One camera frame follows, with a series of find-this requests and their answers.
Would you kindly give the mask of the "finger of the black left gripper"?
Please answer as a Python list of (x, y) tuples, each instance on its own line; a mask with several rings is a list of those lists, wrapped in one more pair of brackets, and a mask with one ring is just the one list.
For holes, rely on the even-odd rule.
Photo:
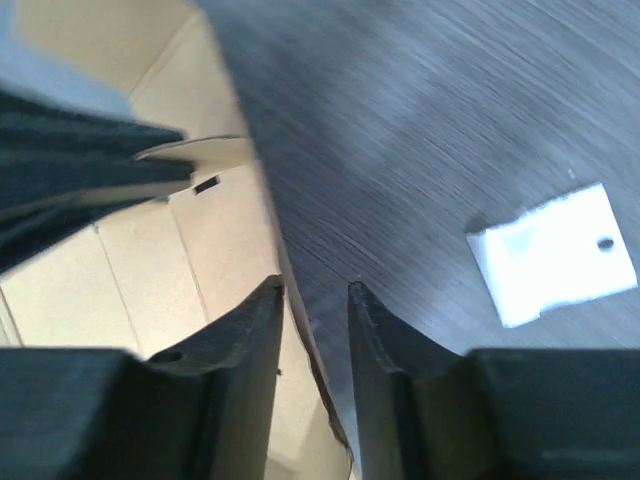
[(2, 93), (2, 271), (111, 213), (189, 187), (191, 161), (137, 156), (182, 138)]

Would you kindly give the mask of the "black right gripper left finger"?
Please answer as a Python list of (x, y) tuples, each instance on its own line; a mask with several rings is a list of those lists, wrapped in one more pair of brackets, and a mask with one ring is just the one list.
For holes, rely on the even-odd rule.
[(1, 352), (5, 479), (260, 479), (284, 285), (148, 360), (118, 349)]

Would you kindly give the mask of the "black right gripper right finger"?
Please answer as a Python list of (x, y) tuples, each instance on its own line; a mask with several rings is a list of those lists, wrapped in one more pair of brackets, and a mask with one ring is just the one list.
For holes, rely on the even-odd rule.
[(348, 288), (365, 479), (635, 479), (635, 350), (458, 355)]

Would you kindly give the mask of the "brown cardboard box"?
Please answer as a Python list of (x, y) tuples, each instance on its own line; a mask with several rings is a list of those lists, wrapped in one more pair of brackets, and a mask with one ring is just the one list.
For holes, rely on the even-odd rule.
[(189, 187), (111, 213), (1, 273), (2, 348), (118, 349), (148, 360), (284, 285), (260, 479), (349, 479), (289, 304), (279, 232), (205, 12), (188, 1), (5, 1), (1, 95), (175, 130), (138, 153), (193, 163)]

